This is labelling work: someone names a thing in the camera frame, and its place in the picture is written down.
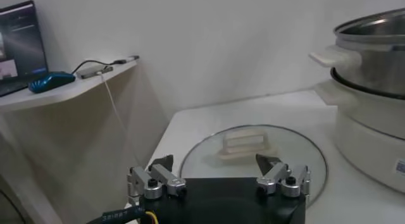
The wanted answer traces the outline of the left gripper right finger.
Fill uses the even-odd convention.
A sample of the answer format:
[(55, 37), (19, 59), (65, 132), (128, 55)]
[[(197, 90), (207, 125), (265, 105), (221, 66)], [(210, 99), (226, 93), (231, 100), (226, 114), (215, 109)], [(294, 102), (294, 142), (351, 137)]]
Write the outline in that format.
[(310, 170), (306, 165), (291, 168), (277, 157), (256, 155), (256, 162), (262, 175), (256, 179), (258, 192), (271, 196), (281, 191), (285, 197), (296, 198), (300, 195), (309, 197)]

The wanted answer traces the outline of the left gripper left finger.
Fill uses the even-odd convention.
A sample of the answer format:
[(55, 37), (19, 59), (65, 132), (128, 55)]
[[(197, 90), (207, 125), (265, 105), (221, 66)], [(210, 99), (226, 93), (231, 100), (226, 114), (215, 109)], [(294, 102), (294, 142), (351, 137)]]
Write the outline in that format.
[(157, 200), (163, 196), (183, 199), (187, 194), (186, 180), (172, 173), (174, 157), (172, 154), (156, 158), (146, 168), (131, 167), (127, 174), (127, 202), (135, 206), (143, 197)]

